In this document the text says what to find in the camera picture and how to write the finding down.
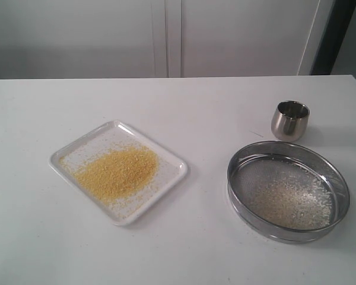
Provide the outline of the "yellow grain pile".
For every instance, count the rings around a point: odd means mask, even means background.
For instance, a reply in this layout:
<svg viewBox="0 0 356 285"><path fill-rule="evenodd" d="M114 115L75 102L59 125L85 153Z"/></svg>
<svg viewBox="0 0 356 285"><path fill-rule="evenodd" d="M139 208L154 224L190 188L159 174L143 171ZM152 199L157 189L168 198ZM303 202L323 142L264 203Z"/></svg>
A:
<svg viewBox="0 0 356 285"><path fill-rule="evenodd" d="M169 160L139 142L88 142L58 158L62 168L118 225L129 224L181 174Z"/></svg>

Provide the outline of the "stainless steel cup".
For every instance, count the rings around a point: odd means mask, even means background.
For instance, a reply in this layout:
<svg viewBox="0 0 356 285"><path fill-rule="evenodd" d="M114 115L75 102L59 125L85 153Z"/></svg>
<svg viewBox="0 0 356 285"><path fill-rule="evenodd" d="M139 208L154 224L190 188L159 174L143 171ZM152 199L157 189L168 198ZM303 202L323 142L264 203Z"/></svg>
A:
<svg viewBox="0 0 356 285"><path fill-rule="evenodd" d="M280 102L271 121L273 135L285 142L299 140L305 133L310 117L310 109L293 100Z"/></svg>

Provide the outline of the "round metal sieve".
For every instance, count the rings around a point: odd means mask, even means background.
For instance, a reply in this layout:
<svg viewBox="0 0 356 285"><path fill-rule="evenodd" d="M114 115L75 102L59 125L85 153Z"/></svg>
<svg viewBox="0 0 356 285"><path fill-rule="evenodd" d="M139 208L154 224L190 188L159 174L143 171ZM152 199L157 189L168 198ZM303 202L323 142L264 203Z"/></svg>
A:
<svg viewBox="0 0 356 285"><path fill-rule="evenodd" d="M331 192L333 215L328 226L296 230L273 224L249 207L253 191L265 182L280 178L319 179ZM342 221L350 205L350 192L344 177L329 161L303 146L261 141L247 145L231 158L227 168L228 196L236 213L255 231L282 243L318 240Z"/></svg>

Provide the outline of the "white rice grains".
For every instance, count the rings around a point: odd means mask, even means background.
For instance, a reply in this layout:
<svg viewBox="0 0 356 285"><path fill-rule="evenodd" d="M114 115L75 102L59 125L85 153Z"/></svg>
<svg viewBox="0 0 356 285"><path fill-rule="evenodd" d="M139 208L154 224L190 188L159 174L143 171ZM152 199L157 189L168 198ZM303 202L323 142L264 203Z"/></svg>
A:
<svg viewBox="0 0 356 285"><path fill-rule="evenodd" d="M253 191L250 209L278 226L313 230L330 224L331 192L317 178L280 178Z"/></svg>

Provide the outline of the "white square tray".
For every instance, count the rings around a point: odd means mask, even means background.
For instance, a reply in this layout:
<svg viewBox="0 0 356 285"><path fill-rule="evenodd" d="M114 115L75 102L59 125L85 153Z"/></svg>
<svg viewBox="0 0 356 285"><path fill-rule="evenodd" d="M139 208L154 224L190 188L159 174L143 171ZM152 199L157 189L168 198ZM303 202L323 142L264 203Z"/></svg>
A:
<svg viewBox="0 0 356 285"><path fill-rule="evenodd" d="M64 146L49 163L117 226L137 220L188 170L181 158L119 120Z"/></svg>

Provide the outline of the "white cabinet doors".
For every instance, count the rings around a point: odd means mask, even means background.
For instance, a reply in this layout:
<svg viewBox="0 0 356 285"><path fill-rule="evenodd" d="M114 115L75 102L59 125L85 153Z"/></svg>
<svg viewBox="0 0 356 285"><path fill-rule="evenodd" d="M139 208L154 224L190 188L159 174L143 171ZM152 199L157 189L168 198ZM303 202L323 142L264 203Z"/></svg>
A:
<svg viewBox="0 0 356 285"><path fill-rule="evenodd" d="M0 79L307 75L333 1L0 1Z"/></svg>

